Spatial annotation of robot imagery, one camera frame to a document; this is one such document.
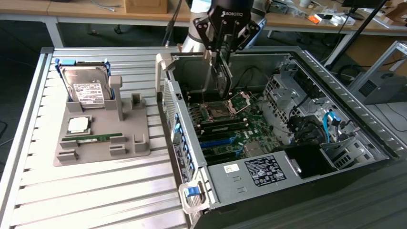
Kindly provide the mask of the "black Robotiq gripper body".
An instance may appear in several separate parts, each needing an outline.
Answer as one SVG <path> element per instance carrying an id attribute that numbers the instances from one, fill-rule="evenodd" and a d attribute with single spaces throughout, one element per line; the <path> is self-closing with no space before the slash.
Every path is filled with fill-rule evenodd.
<path id="1" fill-rule="evenodd" d="M 245 24 L 251 21 L 253 5 L 253 0 L 214 0 L 211 3 L 209 16 L 221 16 L 222 18 L 222 47 L 227 50 L 235 21 Z"/>

